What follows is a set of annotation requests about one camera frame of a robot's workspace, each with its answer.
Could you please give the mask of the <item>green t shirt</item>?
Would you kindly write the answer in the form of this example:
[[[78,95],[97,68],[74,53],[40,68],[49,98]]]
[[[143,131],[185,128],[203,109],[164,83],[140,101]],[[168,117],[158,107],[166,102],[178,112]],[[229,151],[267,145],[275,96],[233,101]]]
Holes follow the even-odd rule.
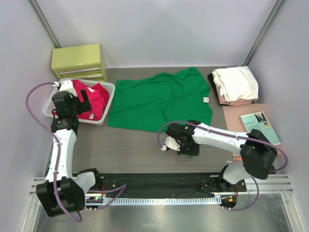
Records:
[[[164,132],[173,121],[194,120],[210,125],[213,110],[204,101],[210,92],[195,67],[141,80],[118,80],[108,126]]]

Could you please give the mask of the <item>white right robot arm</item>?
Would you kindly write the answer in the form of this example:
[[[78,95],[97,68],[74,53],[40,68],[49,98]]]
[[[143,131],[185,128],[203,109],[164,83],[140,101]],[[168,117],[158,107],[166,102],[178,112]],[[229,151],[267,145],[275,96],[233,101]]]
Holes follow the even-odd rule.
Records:
[[[216,129],[199,121],[173,121],[168,125],[163,151],[172,149],[179,155],[197,156],[201,145],[210,145],[241,156],[241,160],[226,165],[218,177],[207,186],[215,191],[229,191],[239,181],[253,177],[268,178],[277,150],[263,133]]]

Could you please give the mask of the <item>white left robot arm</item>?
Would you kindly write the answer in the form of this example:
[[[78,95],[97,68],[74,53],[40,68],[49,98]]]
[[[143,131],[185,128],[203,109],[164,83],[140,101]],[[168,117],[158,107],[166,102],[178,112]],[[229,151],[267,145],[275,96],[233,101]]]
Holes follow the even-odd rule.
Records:
[[[42,184],[36,186],[36,195],[49,217],[78,212],[85,207],[88,191],[98,193],[102,180],[97,169],[80,171],[72,175],[72,155],[79,127],[78,115],[91,111],[86,90],[78,95],[61,90],[52,96],[55,105],[49,132],[54,143],[50,170]]]

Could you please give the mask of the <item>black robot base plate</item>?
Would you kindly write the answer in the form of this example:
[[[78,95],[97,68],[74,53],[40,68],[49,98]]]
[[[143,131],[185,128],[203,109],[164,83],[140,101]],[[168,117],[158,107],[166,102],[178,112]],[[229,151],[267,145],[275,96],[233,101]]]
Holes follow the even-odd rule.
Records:
[[[245,192],[244,180],[229,184],[220,173],[119,173],[95,174],[91,190],[112,190],[126,185],[124,195],[129,198],[172,198],[207,195],[217,192]]]

